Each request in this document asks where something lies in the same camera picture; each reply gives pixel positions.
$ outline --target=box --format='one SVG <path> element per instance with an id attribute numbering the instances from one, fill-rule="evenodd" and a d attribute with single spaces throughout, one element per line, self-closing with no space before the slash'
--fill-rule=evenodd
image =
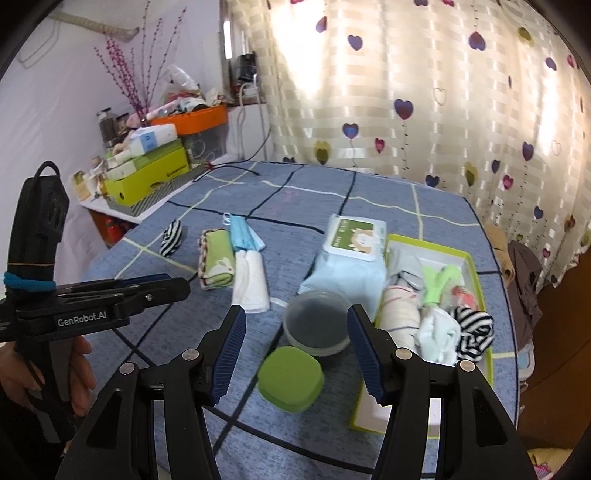
<path id="1" fill-rule="evenodd" d="M 112 181 L 125 179 L 132 173 L 147 167 L 152 162 L 182 147 L 183 143 L 179 139 L 176 139 L 170 143 L 162 145 L 162 147 L 158 147 L 156 150 L 152 150 L 151 152 L 148 152 L 140 157 L 132 158 L 131 160 L 128 160 L 115 168 L 112 168 L 106 173 L 105 177 Z"/>
<path id="2" fill-rule="evenodd" d="M 181 146 L 122 180 L 105 180 L 105 186 L 112 200 L 130 206 L 154 193 L 166 182 L 188 171 L 187 154 Z"/>

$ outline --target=curtain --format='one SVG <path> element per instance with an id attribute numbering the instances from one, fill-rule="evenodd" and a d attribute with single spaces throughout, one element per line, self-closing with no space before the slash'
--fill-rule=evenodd
<path id="1" fill-rule="evenodd" d="M 558 284 L 590 243 L 591 88 L 520 0 L 228 0 L 278 161 L 468 198 Z"/>

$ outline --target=white cloth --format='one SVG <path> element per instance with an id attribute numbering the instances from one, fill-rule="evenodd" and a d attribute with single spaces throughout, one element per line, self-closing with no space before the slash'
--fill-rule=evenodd
<path id="1" fill-rule="evenodd" d="M 415 335 L 421 325 L 417 294 L 412 288 L 390 286 L 384 291 L 379 327 L 386 330 L 398 348 L 417 352 Z"/>
<path id="2" fill-rule="evenodd" d="M 262 313 L 271 307 L 260 252 L 254 250 L 236 252 L 232 305 L 240 305 L 246 313 Z"/>
<path id="3" fill-rule="evenodd" d="M 416 336 L 421 357 L 426 362 L 455 365 L 461 335 L 462 329 L 451 315 L 438 307 L 430 308 Z"/>

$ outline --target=clothing pile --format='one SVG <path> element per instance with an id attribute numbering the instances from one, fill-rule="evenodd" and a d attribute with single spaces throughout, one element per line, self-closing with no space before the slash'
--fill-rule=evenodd
<path id="1" fill-rule="evenodd" d="M 462 278 L 454 265 L 436 271 L 404 248 L 392 247 L 379 328 L 397 347 L 425 361 L 451 366 L 461 359 L 479 362 L 495 337 L 493 318 L 478 310 Z"/>

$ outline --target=blue bedspread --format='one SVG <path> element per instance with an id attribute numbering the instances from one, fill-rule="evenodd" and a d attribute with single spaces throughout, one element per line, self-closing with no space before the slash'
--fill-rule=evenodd
<path id="1" fill-rule="evenodd" d="M 246 338 L 228 394 L 206 411 L 207 427 L 223 479 L 369 479 L 382 443 L 379 434 L 349 429 L 361 374 L 349 347 L 339 361 L 324 366 L 326 384 L 303 414 L 279 411 L 258 393 L 256 371 L 281 336 L 283 308 L 306 276 L 332 213 L 384 220 L 388 231 L 469 252 L 474 259 L 490 314 L 494 389 L 515 420 L 517 363 L 510 310 L 491 245 L 468 202 L 459 196 L 398 179 L 294 164 L 242 164 L 259 175 L 223 167 L 177 194 L 123 241 L 98 258 L 86 279 L 154 273 L 195 278 L 198 238 L 221 228 L 222 214 L 250 215 L 249 224 L 267 244 L 263 250 L 271 310 L 248 316 Z M 175 218 L 188 228 L 180 249 L 166 260 L 158 255 L 159 235 Z M 90 359 L 102 387 L 128 359 L 145 367 L 162 364 L 204 333 L 219 326 L 232 298 L 230 289 L 203 291 L 192 284 L 190 297 L 134 317 L 121 329 L 140 350 L 133 353 L 113 332 L 90 337 Z M 158 463 L 168 468 L 163 409 L 157 406 Z M 433 477 L 437 441 L 427 442 L 423 472 Z"/>

